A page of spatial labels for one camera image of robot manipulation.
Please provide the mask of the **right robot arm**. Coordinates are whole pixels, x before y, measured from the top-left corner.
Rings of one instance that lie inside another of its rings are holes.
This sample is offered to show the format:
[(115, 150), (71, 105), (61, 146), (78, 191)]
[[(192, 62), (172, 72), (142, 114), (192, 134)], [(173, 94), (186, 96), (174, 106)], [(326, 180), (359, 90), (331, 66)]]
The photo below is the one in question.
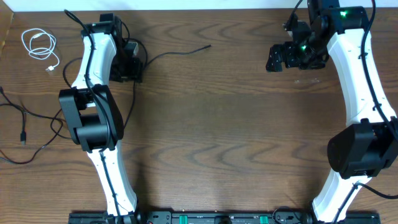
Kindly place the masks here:
[(270, 48), (268, 72), (319, 70), (332, 61), (346, 110), (345, 129), (327, 145), (330, 172), (300, 223), (379, 223), (373, 213), (349, 214), (361, 189), (397, 158), (397, 114), (379, 79), (371, 46), (375, 15), (338, 0), (307, 3), (308, 21), (291, 13), (284, 29), (291, 41)]

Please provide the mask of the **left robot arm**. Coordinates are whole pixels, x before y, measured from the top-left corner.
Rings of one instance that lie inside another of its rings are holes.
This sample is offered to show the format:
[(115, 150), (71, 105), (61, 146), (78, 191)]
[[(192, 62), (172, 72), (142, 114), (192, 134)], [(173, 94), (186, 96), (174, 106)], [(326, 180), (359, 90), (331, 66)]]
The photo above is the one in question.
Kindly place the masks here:
[(113, 13), (85, 24), (70, 11), (65, 14), (82, 26), (84, 54), (80, 71), (59, 102), (73, 142), (87, 153), (98, 173), (107, 202), (104, 212), (75, 212), (69, 223), (145, 223), (137, 195), (128, 181), (121, 153), (127, 120), (116, 104), (109, 83), (141, 82), (144, 63), (139, 44), (123, 37), (124, 22)]

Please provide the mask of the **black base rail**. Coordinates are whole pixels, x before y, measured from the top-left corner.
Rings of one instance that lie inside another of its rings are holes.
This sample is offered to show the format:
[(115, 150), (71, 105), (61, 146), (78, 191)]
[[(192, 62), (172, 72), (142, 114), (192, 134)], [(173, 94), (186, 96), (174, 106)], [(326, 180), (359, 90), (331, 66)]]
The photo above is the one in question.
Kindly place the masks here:
[(68, 224), (142, 223), (142, 224), (271, 224), (317, 223), (310, 213), (277, 209), (267, 213), (177, 213), (167, 211), (125, 215), (120, 220), (101, 213), (70, 213)]

